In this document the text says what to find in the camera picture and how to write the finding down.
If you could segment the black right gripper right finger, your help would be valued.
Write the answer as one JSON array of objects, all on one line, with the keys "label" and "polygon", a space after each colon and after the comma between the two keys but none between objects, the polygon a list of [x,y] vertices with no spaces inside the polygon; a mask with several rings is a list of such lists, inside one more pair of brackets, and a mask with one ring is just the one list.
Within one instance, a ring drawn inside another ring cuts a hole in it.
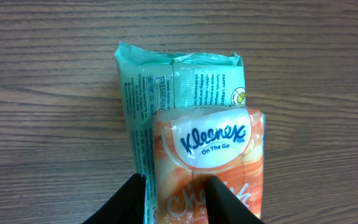
[{"label": "black right gripper right finger", "polygon": [[208,177],[204,189],[209,224],[265,224],[218,177]]}]

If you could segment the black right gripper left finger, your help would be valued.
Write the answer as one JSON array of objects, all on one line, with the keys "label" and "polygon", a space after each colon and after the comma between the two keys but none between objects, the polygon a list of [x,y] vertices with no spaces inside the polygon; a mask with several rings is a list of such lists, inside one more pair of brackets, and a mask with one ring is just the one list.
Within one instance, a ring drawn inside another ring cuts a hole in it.
[{"label": "black right gripper left finger", "polygon": [[136,173],[83,224],[143,224],[146,178]]}]

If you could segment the orange Kleenex tissue pack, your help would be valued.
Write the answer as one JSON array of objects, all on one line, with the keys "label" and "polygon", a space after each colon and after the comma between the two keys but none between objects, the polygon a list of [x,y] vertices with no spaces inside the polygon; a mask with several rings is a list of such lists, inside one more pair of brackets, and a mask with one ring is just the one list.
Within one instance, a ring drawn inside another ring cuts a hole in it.
[{"label": "orange Kleenex tissue pack", "polygon": [[206,179],[217,176],[261,216],[265,115],[239,106],[159,111],[154,117],[158,223],[207,223]]}]

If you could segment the teal orange soup packet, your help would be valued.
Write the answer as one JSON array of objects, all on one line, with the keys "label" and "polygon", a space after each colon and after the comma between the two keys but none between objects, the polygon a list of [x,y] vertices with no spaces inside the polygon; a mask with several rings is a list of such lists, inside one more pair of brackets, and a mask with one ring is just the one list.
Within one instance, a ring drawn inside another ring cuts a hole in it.
[{"label": "teal orange soup packet", "polygon": [[160,110],[235,104],[246,87],[236,53],[161,53],[121,42],[115,52],[136,171],[146,176],[144,223],[157,221],[153,117]]}]

